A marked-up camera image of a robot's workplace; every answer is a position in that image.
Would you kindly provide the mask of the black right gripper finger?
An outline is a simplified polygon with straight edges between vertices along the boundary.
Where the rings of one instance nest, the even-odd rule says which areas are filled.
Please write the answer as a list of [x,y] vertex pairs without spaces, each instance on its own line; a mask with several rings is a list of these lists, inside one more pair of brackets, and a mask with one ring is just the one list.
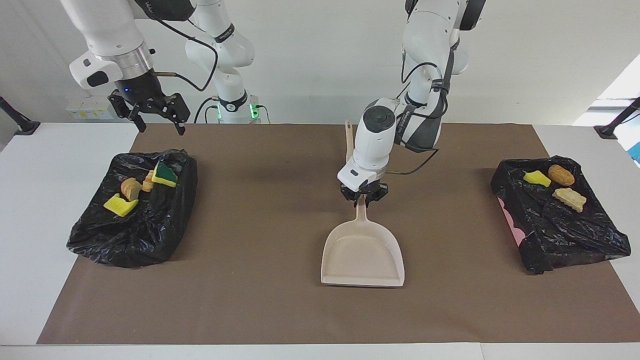
[[147,125],[144,122],[144,119],[138,114],[138,105],[133,105],[133,108],[130,108],[125,98],[120,93],[111,93],[108,96],[108,100],[114,109],[115,114],[120,119],[126,119],[134,123],[139,133],[144,133],[146,131]]
[[180,93],[174,93],[161,98],[159,115],[173,123],[179,136],[185,134],[185,124],[190,118],[191,112]]

